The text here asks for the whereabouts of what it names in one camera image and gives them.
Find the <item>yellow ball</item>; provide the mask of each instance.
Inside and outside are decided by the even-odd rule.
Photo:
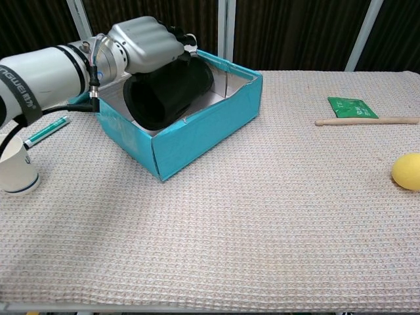
[[[396,160],[392,177],[398,185],[409,190],[420,190],[420,153],[406,154]]]

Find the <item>green marker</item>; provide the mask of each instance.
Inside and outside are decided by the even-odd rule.
[[[32,135],[29,139],[25,140],[24,145],[26,149],[32,148],[38,142],[44,140],[49,135],[55,133],[59,128],[64,127],[70,122],[70,118],[68,116],[61,117],[59,120],[51,123],[50,125],[46,126],[41,131],[38,131],[36,134]]]

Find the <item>green packet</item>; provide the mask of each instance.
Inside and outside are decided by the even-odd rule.
[[[329,97],[328,100],[338,118],[378,118],[363,100],[339,97]]]

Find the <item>open cardboard box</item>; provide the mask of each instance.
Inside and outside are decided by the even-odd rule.
[[[198,51],[215,82],[172,125],[142,128],[123,97],[128,77],[101,90],[97,118],[105,133],[154,176],[166,180],[258,115],[263,77],[258,72]]]

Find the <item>white textured tablecloth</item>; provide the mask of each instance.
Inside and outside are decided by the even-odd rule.
[[[420,193],[390,170],[420,126],[314,120],[328,96],[420,116],[420,76],[263,74],[260,116],[165,183],[68,114],[30,150],[40,187],[0,193],[0,301],[419,311]]]

